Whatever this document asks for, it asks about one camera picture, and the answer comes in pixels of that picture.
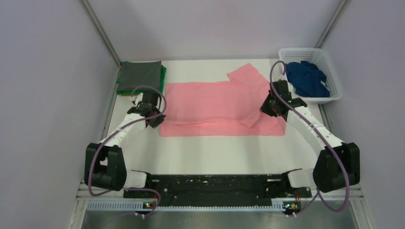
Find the pink t shirt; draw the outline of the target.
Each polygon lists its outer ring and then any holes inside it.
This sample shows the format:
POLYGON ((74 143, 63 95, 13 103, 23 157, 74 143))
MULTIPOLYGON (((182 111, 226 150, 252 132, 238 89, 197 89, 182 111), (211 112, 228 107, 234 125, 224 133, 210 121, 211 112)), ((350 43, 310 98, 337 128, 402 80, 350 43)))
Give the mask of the pink t shirt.
POLYGON ((284 119, 260 111, 270 85, 258 69, 248 63, 227 77, 214 83, 168 83, 160 136, 283 136, 284 119))

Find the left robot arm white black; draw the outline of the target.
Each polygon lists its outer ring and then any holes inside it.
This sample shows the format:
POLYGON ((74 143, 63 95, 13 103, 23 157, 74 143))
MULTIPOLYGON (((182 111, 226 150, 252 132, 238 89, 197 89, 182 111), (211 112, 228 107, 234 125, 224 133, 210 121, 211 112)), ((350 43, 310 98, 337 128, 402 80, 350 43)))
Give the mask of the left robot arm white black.
POLYGON ((153 192, 149 173, 130 168, 134 154, 129 151, 135 137, 148 127, 156 128, 165 119, 160 105, 166 103, 162 93, 144 92, 129 99, 129 109, 117 127, 99 143, 90 143, 85 150, 85 184, 89 193, 98 187, 109 191, 135 188, 141 197, 153 192))

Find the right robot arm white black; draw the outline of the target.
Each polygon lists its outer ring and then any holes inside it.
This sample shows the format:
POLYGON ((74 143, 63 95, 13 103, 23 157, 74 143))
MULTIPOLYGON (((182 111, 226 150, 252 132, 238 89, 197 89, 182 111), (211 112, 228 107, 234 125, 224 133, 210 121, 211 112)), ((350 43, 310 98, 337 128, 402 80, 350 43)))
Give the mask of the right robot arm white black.
POLYGON ((269 94, 260 111, 283 118, 293 126, 314 150, 317 161, 313 168, 286 172, 280 191, 294 196, 300 187, 315 187, 323 193, 353 186, 360 182, 360 149, 355 143, 345 143, 319 122, 301 98, 292 98, 285 80, 270 84, 269 94))

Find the folded orange t shirt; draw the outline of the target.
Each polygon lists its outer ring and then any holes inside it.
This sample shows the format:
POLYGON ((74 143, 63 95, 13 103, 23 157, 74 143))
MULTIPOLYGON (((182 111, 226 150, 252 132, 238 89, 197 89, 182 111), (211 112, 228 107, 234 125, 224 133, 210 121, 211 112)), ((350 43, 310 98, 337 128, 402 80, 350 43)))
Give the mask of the folded orange t shirt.
POLYGON ((136 94, 130 95, 130 94, 121 94, 120 96, 126 96, 126 97, 136 97, 136 94))

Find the folded grey t shirt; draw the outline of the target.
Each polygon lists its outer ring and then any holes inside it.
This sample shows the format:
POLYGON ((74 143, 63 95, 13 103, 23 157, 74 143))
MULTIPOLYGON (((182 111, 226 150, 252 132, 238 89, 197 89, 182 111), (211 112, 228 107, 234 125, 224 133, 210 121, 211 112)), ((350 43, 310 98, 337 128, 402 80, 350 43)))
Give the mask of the folded grey t shirt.
POLYGON ((161 61, 123 62, 117 79, 117 90, 133 91, 139 86, 159 90, 161 61))

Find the folded green t shirt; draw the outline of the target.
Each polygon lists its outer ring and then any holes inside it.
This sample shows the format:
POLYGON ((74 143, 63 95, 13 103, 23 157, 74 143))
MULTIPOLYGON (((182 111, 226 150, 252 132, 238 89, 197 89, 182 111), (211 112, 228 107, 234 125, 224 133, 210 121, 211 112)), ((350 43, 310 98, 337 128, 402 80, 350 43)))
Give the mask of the folded green t shirt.
MULTIPOLYGON (((160 70, 160 86, 159 86, 159 91, 160 91, 161 93, 163 92, 163 89, 164 89, 164 84, 165 84, 164 81, 165 81, 166 71, 167 71, 167 68, 166 68, 165 66, 161 65, 161 70, 160 70)), ((151 89, 139 89, 139 90, 136 90, 134 93, 132 93, 131 91, 119 91, 119 90, 116 90, 116 94, 117 94, 117 95, 121 95, 121 94, 130 94, 130 95, 136 94, 136 95, 138 95, 138 94, 140 94, 140 93, 145 93, 145 92, 152 92, 152 93, 154 93, 155 91, 154 91, 154 90, 151 90, 151 89)))

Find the blue t shirt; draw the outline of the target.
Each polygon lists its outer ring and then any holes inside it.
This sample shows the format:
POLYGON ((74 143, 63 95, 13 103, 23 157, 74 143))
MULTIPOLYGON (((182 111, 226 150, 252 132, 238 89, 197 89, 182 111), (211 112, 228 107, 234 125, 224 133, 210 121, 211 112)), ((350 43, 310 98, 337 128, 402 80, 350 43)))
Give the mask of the blue t shirt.
POLYGON ((297 95, 309 98, 330 97, 326 86, 327 76, 317 65, 308 61, 290 62, 286 64, 286 74, 297 95))

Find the white plastic basket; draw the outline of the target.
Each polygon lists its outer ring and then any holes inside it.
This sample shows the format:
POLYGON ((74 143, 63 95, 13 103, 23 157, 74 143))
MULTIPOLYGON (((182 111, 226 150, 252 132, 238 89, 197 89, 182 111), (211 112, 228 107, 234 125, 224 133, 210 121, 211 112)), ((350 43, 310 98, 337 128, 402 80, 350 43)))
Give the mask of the white plastic basket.
POLYGON ((339 78, 333 67, 333 64, 324 50, 319 48, 283 48, 280 49, 279 58, 286 64, 290 62, 308 61, 317 65, 327 76, 326 86, 330 91, 330 97, 326 98, 309 98, 301 97, 307 103, 325 104, 330 101, 340 100, 342 97, 342 87, 339 78))

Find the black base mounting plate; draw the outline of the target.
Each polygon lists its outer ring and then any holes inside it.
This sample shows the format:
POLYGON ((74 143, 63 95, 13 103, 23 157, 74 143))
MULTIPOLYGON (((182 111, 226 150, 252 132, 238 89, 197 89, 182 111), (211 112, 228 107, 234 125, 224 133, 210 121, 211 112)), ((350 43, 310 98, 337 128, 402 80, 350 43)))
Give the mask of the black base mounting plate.
POLYGON ((124 198, 158 198, 161 207, 267 207, 276 198, 310 198, 308 187, 292 188, 278 175, 152 175, 145 191, 124 198))

